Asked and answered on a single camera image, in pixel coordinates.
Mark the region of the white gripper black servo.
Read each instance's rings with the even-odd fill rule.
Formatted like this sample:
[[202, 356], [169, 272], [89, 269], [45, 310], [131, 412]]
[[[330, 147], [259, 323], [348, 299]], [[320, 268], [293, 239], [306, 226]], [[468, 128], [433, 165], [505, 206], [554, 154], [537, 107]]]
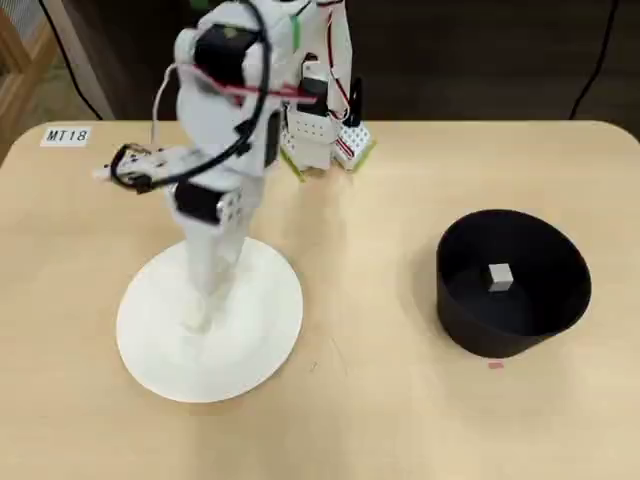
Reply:
[[[218, 277], [223, 291], [234, 282], [245, 236], [261, 203], [261, 178], [232, 174], [226, 184], [215, 185], [184, 180], [167, 188], [167, 203], [185, 234], [189, 278], [198, 297], [198, 313], [188, 322], [189, 329], [205, 333]], [[219, 236], [230, 236], [221, 252], [220, 274]]]

